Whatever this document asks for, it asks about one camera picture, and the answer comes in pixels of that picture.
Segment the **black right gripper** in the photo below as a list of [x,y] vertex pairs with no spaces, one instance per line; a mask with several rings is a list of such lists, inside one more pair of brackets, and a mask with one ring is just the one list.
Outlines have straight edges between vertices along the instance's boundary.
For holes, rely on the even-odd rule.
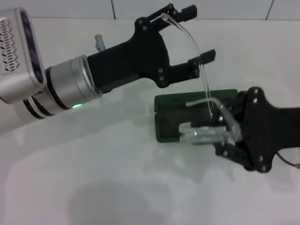
[[215,154],[244,167],[267,173],[274,156],[282,149],[300,146],[300,109],[278,108],[264,91],[221,91],[221,102],[241,127],[243,141],[216,143]]

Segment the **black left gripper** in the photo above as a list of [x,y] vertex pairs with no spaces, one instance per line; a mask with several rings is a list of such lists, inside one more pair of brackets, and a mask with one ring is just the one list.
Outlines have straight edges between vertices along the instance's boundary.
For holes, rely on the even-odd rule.
[[[89,56],[88,65],[96,87],[101,91],[111,91],[140,78],[153,80],[160,88],[177,81],[200,77],[197,57],[186,63],[170,66],[169,55],[158,30],[170,25],[160,16],[168,14],[176,22],[186,22],[197,17],[196,5],[181,11],[172,3],[146,17],[135,21],[133,36],[126,42]],[[215,60],[215,49],[200,54],[200,62],[205,65]]]

